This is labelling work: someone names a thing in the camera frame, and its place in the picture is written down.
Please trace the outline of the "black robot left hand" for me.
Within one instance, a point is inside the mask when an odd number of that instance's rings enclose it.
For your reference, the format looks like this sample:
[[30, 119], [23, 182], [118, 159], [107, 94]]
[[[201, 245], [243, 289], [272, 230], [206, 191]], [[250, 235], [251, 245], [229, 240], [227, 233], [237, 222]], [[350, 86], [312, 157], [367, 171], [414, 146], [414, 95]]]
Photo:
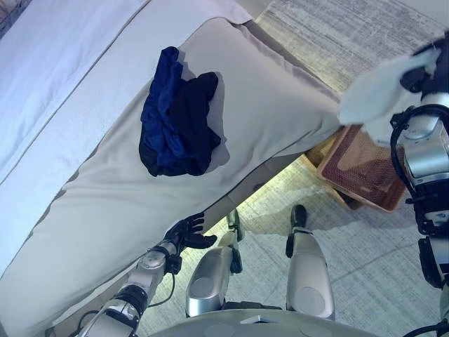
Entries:
[[203, 234], [204, 216], [205, 214], [201, 212], [179, 220], [166, 231], [164, 239], [174, 243], [179, 253], [185, 248], [210, 248], [217, 241], [217, 236]]

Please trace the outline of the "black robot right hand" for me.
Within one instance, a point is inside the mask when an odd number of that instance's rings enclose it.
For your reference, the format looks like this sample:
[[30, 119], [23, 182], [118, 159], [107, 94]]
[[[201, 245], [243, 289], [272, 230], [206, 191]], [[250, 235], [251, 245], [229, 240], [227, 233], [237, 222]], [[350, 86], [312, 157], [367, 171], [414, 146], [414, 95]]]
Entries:
[[422, 98], [429, 94], [448, 93], [448, 30], [443, 38], [423, 46], [413, 56], [434, 50], [439, 50], [440, 54], [435, 61], [436, 69], [433, 74], [426, 71], [425, 66], [415, 67], [407, 71], [400, 80], [404, 89], [411, 93], [421, 92]]

